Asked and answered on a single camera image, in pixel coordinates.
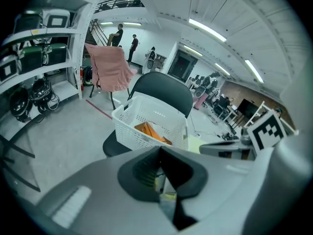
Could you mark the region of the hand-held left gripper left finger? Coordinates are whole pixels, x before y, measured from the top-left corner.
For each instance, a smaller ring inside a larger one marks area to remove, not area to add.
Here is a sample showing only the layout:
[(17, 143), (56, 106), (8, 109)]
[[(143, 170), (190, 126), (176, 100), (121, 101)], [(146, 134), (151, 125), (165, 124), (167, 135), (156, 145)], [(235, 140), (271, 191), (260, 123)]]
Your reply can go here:
[(53, 187), (37, 204), (49, 235), (173, 235), (158, 203), (135, 200), (120, 186), (120, 167), (149, 148), (95, 161)]

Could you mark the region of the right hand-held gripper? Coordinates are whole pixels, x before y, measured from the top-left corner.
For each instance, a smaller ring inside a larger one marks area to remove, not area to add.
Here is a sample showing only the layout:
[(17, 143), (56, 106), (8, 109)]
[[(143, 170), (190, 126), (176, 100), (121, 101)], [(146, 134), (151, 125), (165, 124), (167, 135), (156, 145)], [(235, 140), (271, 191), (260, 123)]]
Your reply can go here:
[(246, 132), (252, 145), (245, 145), (241, 141), (220, 141), (201, 145), (199, 152), (221, 158), (254, 160), (254, 151), (258, 155), (260, 151), (274, 147), (286, 137), (286, 131), (274, 110), (264, 114)]

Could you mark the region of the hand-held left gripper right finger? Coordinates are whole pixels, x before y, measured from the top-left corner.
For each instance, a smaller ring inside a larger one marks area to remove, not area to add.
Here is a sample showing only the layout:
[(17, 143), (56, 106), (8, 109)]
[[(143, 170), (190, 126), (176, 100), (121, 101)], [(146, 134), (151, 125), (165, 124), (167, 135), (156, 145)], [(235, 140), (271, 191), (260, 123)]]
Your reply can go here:
[(161, 147), (160, 164), (177, 192), (174, 217), (160, 225), (161, 234), (242, 235), (256, 162)]

